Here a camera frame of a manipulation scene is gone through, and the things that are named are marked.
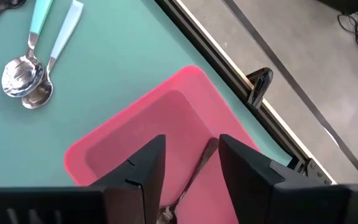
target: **concrete floor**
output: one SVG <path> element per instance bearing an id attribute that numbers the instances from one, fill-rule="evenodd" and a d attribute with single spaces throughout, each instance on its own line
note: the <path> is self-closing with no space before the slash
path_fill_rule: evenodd
<path id="1" fill-rule="evenodd" d="M 358 170 L 223 0 L 182 0 L 244 73 L 270 67 L 266 99 L 339 183 Z M 315 0 L 234 0 L 358 160 L 358 48 Z"/>

